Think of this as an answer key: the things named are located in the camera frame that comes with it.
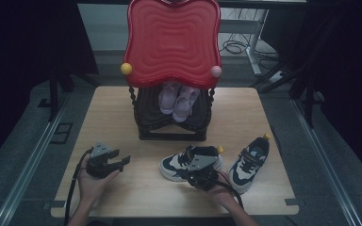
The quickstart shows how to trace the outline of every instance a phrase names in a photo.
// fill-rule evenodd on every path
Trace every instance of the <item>human hand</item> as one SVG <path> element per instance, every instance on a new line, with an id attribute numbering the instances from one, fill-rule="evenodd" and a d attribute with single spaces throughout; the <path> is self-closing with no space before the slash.
<path id="1" fill-rule="evenodd" d="M 81 201 L 93 204 L 101 197 L 107 184 L 120 174 L 119 170 L 111 172 L 106 178 L 98 179 L 90 176 L 87 171 L 87 162 L 90 159 L 89 155 L 86 155 L 81 163 L 81 170 L 78 174 L 78 186 L 80 190 Z"/>
<path id="2" fill-rule="evenodd" d="M 228 178 L 228 174 L 226 172 L 219 171 L 219 178 L 217 181 L 230 185 L 226 178 Z M 231 192 L 223 186 L 215 185 L 213 188 L 207 191 L 207 195 L 209 195 L 215 203 L 222 206 L 225 206 L 230 202 L 235 202 Z"/>

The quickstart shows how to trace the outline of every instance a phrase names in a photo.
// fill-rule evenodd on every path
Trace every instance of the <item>hand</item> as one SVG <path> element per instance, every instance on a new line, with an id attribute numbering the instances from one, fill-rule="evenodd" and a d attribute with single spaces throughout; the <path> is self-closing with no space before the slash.
<path id="1" fill-rule="evenodd" d="M 219 171 L 219 178 L 217 180 L 219 182 L 229 185 L 226 178 L 228 178 L 228 174 L 226 172 Z M 223 186 L 215 185 L 213 188 L 207 191 L 207 194 L 212 198 L 215 203 L 222 206 L 230 202 L 235 202 L 231 192 Z"/>
<path id="2" fill-rule="evenodd" d="M 86 155 L 83 162 L 81 163 L 81 170 L 78 174 L 78 185 L 80 189 L 81 201 L 87 201 L 93 204 L 96 200 L 99 199 L 99 197 L 101 197 L 102 193 L 107 187 L 107 184 L 117 175 L 119 175 L 120 171 L 113 171 L 103 179 L 94 178 L 86 171 L 87 162 L 89 159 L 90 156 Z"/>
<path id="3" fill-rule="evenodd" d="M 87 171 L 87 162 L 90 159 L 89 155 L 86 155 L 81 168 L 78 173 L 78 187 L 80 189 L 80 202 L 67 226 L 80 226 L 86 225 L 88 215 L 93 207 L 93 204 L 101 197 L 104 193 L 107 184 L 113 180 L 120 171 L 116 170 L 110 173 L 106 178 L 97 179 L 90 176 Z"/>

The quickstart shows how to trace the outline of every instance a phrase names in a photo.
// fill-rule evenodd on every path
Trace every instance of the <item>yellow ball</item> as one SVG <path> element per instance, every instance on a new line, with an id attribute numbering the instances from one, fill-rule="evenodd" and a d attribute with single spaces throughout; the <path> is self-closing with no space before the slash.
<path id="1" fill-rule="evenodd" d="M 123 74 L 129 75 L 132 72 L 132 66 L 129 63 L 122 64 L 122 67 L 120 68 Z"/>

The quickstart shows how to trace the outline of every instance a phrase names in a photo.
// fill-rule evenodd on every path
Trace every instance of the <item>gray floor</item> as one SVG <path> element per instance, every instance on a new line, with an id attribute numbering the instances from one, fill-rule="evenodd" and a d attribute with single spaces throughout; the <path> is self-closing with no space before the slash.
<path id="1" fill-rule="evenodd" d="M 246 57 L 224 56 L 222 62 L 223 76 L 219 87 L 248 87 L 255 81 Z M 91 77 L 102 85 L 123 86 L 125 82 L 118 73 L 118 66 L 100 64 L 101 74 Z M 62 144 L 52 141 L 62 141 L 65 138 L 63 135 L 56 134 L 50 138 L 51 142 L 43 150 L 35 172 L 29 172 L 32 179 L 26 184 L 25 193 L 14 192 L 20 202 L 8 209 L 13 215 L 8 214 L 8 220 L 5 221 L 7 225 L 63 224 L 62 219 L 50 216 L 50 207 L 94 92 L 94 86 L 78 77 L 74 76 L 73 79 L 75 90 L 60 93 L 61 100 L 68 102 L 61 108 L 59 123 L 63 127 L 67 123 L 73 124 L 70 136 Z M 261 225 L 353 225 L 346 218 L 346 211 L 342 210 L 345 202 L 338 198 L 337 191 L 327 179 L 315 148 L 288 97 L 289 87 L 290 84 L 285 84 L 269 93 L 260 94 L 260 99 L 276 135 L 300 211 L 294 216 L 255 216 L 255 219 Z M 13 191 L 28 157 L 32 156 L 44 130 L 49 126 L 49 108 L 38 107 L 41 99 L 49 99 L 48 83 L 36 86 L 30 96 L 31 101 L 24 115 L 0 150 L 0 210 L 10 191 Z M 355 225 L 362 225 L 362 165 L 323 116 L 319 106 L 314 108 L 313 123 L 314 133 L 361 220 L 361 223 Z M 224 218 L 118 218 L 114 222 L 116 225 L 229 225 L 228 219 Z"/>

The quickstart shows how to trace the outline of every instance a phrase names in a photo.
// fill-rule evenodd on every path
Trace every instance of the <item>pink ball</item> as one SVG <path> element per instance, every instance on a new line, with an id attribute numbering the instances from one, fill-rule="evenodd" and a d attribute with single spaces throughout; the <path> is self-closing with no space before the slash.
<path id="1" fill-rule="evenodd" d="M 214 77 L 222 76 L 222 68 L 219 66 L 213 66 L 213 68 L 211 68 L 211 74 L 213 74 Z"/>

